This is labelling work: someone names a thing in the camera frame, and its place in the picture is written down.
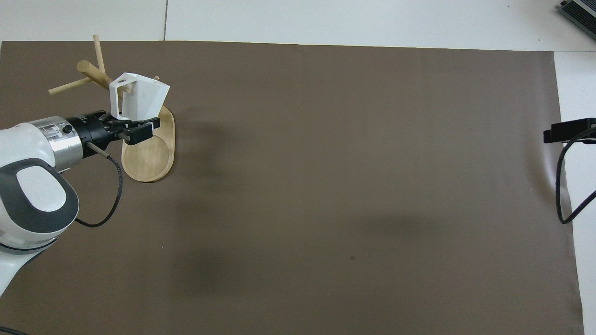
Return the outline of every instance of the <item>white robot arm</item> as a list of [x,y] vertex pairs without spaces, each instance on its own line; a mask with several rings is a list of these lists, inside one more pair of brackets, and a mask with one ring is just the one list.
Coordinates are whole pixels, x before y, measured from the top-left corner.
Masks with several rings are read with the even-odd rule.
[[59,172],[112,141],[134,145],[149,139],[157,127],[156,117],[119,120],[99,111],[0,130],[0,296],[16,272],[77,216],[78,197]]

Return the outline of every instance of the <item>wooden dowel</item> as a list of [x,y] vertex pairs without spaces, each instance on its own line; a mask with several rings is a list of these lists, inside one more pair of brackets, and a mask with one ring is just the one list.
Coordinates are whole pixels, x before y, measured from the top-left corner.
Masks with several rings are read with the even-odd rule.
[[100,67],[100,71],[105,73],[104,56],[101,54],[100,37],[93,35],[93,44],[95,45],[95,55],[97,56],[97,66]]
[[62,86],[51,88],[51,89],[48,90],[48,92],[51,95],[54,95],[56,93],[64,92],[67,89],[71,89],[71,88],[75,88],[75,87],[78,87],[78,86],[82,86],[82,85],[84,85],[86,83],[90,83],[90,82],[91,82],[91,79],[90,78],[83,78],[83,79],[79,79],[79,80],[77,80],[75,82],[72,82],[72,83],[68,83],[68,84],[64,84]]
[[110,83],[113,81],[110,77],[108,77],[105,73],[100,71],[96,68],[93,64],[89,63],[89,61],[82,60],[77,63],[76,65],[77,71],[83,73],[85,76],[89,77],[94,82],[100,84],[101,87],[105,89],[110,89]]

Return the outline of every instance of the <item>black cable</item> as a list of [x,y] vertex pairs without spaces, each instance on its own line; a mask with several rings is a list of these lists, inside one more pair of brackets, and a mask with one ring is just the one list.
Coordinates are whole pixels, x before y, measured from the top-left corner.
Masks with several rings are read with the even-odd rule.
[[116,166],[116,169],[118,170],[118,193],[116,194],[116,200],[114,201],[114,205],[112,205],[110,213],[108,213],[108,215],[105,217],[105,219],[103,219],[101,222],[99,222],[97,224],[88,224],[87,222],[85,222],[79,218],[74,219],[76,222],[78,222],[86,227],[96,228],[96,227],[99,227],[102,224],[108,222],[108,220],[111,218],[111,216],[116,211],[116,207],[118,207],[118,202],[120,202],[120,197],[122,196],[122,184],[124,183],[124,179],[122,178],[122,169],[120,168],[120,165],[114,158],[112,158],[111,156],[106,156],[106,158],[109,159],[110,162],[114,163],[114,165]]
[[18,330],[12,329],[12,328],[3,327],[1,325],[0,325],[0,332],[13,334],[13,335],[27,335],[26,333],[23,333],[22,331],[18,331]]
[[561,210],[561,170],[563,168],[563,159],[565,158],[567,150],[569,150],[573,143],[593,133],[596,133],[596,128],[588,129],[573,137],[567,144],[565,144],[565,147],[563,148],[563,151],[561,151],[561,154],[559,155],[559,159],[557,161],[557,179],[555,180],[555,200],[557,202],[557,215],[559,221],[561,221],[561,223],[564,225],[571,222],[571,220],[573,220],[579,214],[579,212],[586,208],[590,201],[596,198],[596,191],[594,191],[586,199],[584,199],[581,204],[579,204],[578,208],[576,208],[567,219],[563,218],[563,211]]

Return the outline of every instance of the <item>oval wooden tray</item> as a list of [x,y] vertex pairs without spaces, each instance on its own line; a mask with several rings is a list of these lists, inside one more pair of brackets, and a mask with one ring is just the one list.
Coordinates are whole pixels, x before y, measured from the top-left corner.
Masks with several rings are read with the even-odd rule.
[[159,120],[160,127],[153,131],[152,138],[135,145],[122,142],[122,167],[134,180],[157,181],[172,168],[175,148],[172,112],[162,106]]

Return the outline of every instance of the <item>brown paper backdrop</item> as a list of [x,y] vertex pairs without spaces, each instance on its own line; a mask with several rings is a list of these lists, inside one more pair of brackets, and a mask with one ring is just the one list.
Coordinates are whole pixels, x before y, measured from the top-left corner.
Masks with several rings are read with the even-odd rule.
[[[551,52],[104,42],[171,85],[176,162],[125,180],[0,299],[32,334],[582,334]],[[92,42],[4,42],[0,128],[109,108],[49,96]],[[119,144],[110,152],[119,157]],[[116,173],[65,173],[98,221]]]

